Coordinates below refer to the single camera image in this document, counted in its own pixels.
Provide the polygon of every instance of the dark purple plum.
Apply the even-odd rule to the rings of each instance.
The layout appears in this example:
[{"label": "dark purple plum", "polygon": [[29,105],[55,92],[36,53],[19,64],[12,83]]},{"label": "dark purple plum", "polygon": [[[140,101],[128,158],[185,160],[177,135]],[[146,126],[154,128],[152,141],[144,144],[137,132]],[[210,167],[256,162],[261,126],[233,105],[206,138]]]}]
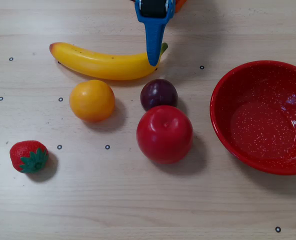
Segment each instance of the dark purple plum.
[{"label": "dark purple plum", "polygon": [[178,94],[170,81],[155,79],[143,87],[140,101],[146,111],[160,105],[177,107]]}]

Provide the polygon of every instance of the bowl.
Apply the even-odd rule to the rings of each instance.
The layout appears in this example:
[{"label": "bowl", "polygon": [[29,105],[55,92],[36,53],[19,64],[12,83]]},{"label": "bowl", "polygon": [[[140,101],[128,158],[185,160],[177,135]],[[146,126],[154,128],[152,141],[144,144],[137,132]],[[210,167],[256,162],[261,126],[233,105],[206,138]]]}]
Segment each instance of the bowl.
[{"label": "bowl", "polygon": [[254,61],[228,72],[210,101],[212,126],[239,160],[296,175],[296,66]]}]

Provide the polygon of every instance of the yellow banana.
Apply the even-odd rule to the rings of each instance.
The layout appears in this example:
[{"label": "yellow banana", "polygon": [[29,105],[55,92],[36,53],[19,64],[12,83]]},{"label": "yellow banana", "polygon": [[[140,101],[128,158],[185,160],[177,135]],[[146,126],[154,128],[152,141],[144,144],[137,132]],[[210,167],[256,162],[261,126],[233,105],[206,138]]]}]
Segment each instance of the yellow banana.
[{"label": "yellow banana", "polygon": [[[163,43],[160,57],[167,48],[167,43]],[[89,51],[64,42],[51,44],[49,50],[53,57],[67,68],[99,79],[121,81],[139,79],[151,74],[159,65],[158,63],[157,66],[151,66],[147,53],[110,55]]]}]

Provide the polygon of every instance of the green strawberry calyx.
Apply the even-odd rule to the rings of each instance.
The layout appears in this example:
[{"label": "green strawberry calyx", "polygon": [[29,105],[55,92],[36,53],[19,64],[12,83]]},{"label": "green strawberry calyx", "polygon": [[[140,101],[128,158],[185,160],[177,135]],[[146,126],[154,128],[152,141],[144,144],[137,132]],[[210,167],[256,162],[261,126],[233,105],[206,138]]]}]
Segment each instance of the green strawberry calyx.
[{"label": "green strawberry calyx", "polygon": [[44,168],[48,157],[49,154],[47,153],[47,150],[42,151],[41,148],[38,148],[36,153],[31,151],[30,157],[23,156],[20,158],[21,161],[24,163],[23,165],[19,166],[22,168],[20,172],[23,174],[32,174],[38,172],[39,170]]}]

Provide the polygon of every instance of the strawberry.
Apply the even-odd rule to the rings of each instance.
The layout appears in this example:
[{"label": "strawberry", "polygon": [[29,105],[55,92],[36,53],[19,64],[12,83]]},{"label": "strawberry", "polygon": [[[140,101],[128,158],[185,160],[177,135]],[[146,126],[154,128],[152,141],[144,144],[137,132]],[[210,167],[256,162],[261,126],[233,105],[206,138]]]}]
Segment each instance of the strawberry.
[{"label": "strawberry", "polygon": [[10,159],[14,169],[23,174],[41,170],[48,157],[47,148],[38,141],[17,142],[10,149]]}]

